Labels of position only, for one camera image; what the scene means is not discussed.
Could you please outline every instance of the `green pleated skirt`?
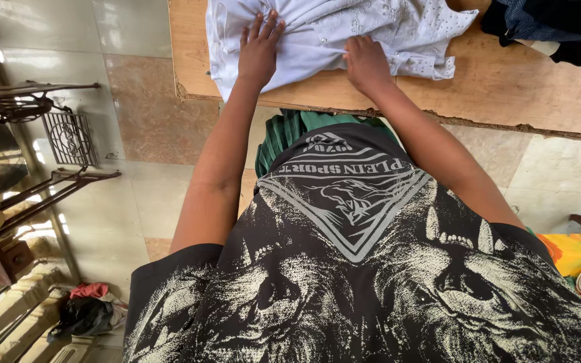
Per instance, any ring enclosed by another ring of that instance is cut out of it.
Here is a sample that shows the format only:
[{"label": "green pleated skirt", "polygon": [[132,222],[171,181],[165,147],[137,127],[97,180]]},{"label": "green pleated skirt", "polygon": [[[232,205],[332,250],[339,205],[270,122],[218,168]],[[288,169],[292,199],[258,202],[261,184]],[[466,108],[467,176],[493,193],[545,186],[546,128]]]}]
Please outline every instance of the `green pleated skirt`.
[{"label": "green pleated skirt", "polygon": [[383,132],[399,144],[391,129],[379,118],[362,119],[349,114],[331,116],[313,111],[286,109],[281,109],[281,113],[266,121],[266,138],[257,148],[257,158],[254,162],[257,177],[266,175],[275,158],[306,132],[336,123],[363,123]]}]

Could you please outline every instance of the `tiled floor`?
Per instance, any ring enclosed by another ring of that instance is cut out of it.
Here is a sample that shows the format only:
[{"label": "tiled floor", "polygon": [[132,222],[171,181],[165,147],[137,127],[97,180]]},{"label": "tiled floor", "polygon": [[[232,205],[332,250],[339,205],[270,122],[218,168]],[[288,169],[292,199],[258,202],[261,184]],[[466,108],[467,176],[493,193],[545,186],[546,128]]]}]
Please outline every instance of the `tiled floor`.
[{"label": "tiled floor", "polygon": [[[216,102],[176,98],[166,0],[0,0],[0,50],[13,82],[93,83],[54,92],[87,115],[101,170],[122,176],[60,202],[86,281],[128,298],[132,271],[166,256],[194,164],[218,119]],[[239,211],[253,198],[254,156],[265,121],[250,130]],[[57,167],[38,121],[26,124],[46,172]],[[581,142],[446,126],[495,180],[521,220],[540,233],[572,230],[581,213]]]}]

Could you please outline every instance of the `wooden table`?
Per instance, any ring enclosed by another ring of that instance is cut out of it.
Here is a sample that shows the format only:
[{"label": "wooden table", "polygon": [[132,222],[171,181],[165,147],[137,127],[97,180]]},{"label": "wooden table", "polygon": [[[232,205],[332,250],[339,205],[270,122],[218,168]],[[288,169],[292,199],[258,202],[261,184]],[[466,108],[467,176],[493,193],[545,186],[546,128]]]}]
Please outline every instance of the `wooden table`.
[{"label": "wooden table", "polygon": [[[480,9],[464,35],[454,38],[453,79],[432,81],[396,77],[399,86],[424,110],[475,123],[581,133],[581,67],[554,63],[523,45],[502,48],[480,30],[488,0],[450,0],[454,10]],[[170,0],[173,67],[183,99],[220,99],[210,76],[205,33],[206,0]],[[346,79],[345,71],[320,72],[260,97],[261,105],[356,113],[375,107]]]}]

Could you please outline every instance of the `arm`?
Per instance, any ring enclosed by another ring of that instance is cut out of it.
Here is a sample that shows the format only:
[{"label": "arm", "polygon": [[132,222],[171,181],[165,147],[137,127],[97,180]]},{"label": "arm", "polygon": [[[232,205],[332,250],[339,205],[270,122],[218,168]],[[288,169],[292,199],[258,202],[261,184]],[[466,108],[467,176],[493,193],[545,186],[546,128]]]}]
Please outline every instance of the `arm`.
[{"label": "arm", "polygon": [[396,86],[380,44],[357,36],[347,40],[347,50],[349,80],[387,117],[418,167],[488,222],[524,228],[470,152]]},{"label": "arm", "polygon": [[283,21],[274,29],[276,17],[270,12],[260,34],[263,16],[257,14],[250,39],[243,29],[239,76],[194,168],[170,253],[199,243],[223,245],[236,223],[250,123],[257,97],[275,73],[275,48],[284,29]]}]

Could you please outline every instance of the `embroidered white dress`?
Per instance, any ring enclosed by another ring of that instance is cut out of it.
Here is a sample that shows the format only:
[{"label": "embroidered white dress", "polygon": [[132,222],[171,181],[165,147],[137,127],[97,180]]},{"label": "embroidered white dress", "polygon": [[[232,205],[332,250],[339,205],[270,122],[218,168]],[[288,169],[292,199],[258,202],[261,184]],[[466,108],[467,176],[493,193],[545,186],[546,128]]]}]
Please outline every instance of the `embroidered white dress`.
[{"label": "embroidered white dress", "polygon": [[452,37],[470,26],[478,10],[455,12],[445,0],[208,0],[205,16],[210,75],[225,101],[238,75],[239,39],[258,12],[277,10],[286,29],[279,40],[277,72],[262,92],[346,69],[344,42],[355,35],[382,44],[392,75],[452,78]]}]

